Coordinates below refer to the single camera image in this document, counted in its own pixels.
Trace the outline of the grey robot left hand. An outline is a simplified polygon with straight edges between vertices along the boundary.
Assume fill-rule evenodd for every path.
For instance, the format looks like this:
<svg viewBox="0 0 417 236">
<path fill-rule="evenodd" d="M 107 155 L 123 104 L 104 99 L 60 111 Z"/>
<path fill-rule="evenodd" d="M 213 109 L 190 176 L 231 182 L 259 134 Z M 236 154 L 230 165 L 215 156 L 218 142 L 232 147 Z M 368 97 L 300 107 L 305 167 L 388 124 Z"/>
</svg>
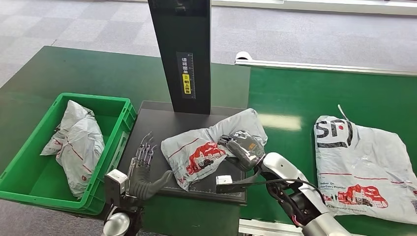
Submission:
<svg viewBox="0 0 417 236">
<path fill-rule="evenodd" d="M 154 150 L 157 145 L 153 145 L 153 133 L 149 132 L 143 137 L 135 155 L 131 158 L 128 169 L 128 188 L 126 192 L 129 196 L 145 201 L 154 196 L 161 190 L 173 175 L 172 170 L 167 170 L 158 180 L 150 181 L 150 162 L 153 159 Z"/>
</svg>

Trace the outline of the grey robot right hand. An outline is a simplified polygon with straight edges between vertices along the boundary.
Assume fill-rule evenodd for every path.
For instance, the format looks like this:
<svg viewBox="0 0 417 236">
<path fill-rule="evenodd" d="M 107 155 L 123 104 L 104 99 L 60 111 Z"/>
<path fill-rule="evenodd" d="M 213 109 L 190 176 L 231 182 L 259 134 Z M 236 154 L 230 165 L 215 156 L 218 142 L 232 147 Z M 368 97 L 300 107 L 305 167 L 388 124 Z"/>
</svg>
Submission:
<svg viewBox="0 0 417 236">
<path fill-rule="evenodd" d="M 222 135 L 218 143 L 231 153 L 228 159 L 245 172 L 254 169 L 266 155 L 262 142 L 244 130 Z"/>
</svg>

